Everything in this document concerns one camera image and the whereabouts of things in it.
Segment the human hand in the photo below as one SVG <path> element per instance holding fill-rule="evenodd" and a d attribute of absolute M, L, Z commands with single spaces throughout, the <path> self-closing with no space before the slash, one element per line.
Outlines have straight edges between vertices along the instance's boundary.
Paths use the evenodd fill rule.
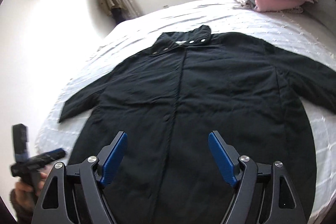
<path fill-rule="evenodd" d="M 37 191 L 36 195 L 39 196 L 41 193 L 41 190 L 44 186 L 44 182 L 46 178 L 48 177 L 45 173 L 41 174 L 41 181 L 39 183 L 39 190 Z M 15 183 L 15 196 L 16 196 L 16 202 L 23 207 L 27 211 L 33 211 L 34 210 L 34 202 L 30 198 L 28 193 L 33 192 L 33 187 L 24 183 L 22 180 Z"/>

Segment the jacket collar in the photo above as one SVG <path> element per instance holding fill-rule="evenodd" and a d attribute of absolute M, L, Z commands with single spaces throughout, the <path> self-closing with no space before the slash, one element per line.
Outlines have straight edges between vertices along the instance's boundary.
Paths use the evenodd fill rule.
<path fill-rule="evenodd" d="M 151 54 L 156 55 L 175 47 L 206 45 L 210 42 L 211 29 L 207 25 L 189 32 L 164 32 L 153 44 Z"/>

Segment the jacket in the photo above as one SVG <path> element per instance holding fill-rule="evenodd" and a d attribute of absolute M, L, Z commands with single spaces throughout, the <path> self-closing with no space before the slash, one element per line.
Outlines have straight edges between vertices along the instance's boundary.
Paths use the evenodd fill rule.
<path fill-rule="evenodd" d="M 163 33 L 152 47 L 65 102 L 59 121 L 94 108 L 69 164 L 118 131 L 128 148 L 104 193 L 118 224 L 220 223 L 232 197 L 208 134 L 255 162 L 284 163 L 308 220 L 314 140 L 299 96 L 336 113 L 336 72 L 262 39 L 208 26 Z"/>

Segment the coat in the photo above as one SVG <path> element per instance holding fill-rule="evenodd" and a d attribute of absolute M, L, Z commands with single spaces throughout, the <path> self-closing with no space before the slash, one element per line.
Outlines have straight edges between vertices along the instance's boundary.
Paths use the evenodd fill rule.
<path fill-rule="evenodd" d="M 119 131 L 128 148 L 104 193 L 118 224 L 220 223 L 232 197 L 207 144 L 218 130 L 255 162 L 283 162 L 308 219 L 316 159 L 299 96 L 336 113 L 336 72 L 262 39 L 208 26 L 152 47 L 65 102 L 59 121 L 94 108 L 69 164 Z"/>

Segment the bed sheet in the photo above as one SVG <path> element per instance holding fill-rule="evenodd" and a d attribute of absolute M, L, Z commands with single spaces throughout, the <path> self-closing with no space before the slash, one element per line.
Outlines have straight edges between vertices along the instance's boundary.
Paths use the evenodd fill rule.
<path fill-rule="evenodd" d="M 63 104 L 73 94 L 113 70 L 127 57 L 152 46 L 162 32 L 186 32 L 203 24 L 209 25 L 212 33 L 235 31 L 262 38 L 336 70 L 335 37 L 308 16 L 257 13 L 240 7 L 234 0 L 199 0 L 159 10 L 119 24 L 105 38 L 103 47 L 62 90 L 38 134 L 37 152 L 62 147 L 71 153 L 91 113 L 87 111 L 58 124 Z M 316 195 L 309 223 L 320 223 L 336 198 L 336 161 L 333 161 L 336 156 L 336 115 L 302 101 L 313 131 L 317 164 Z"/>

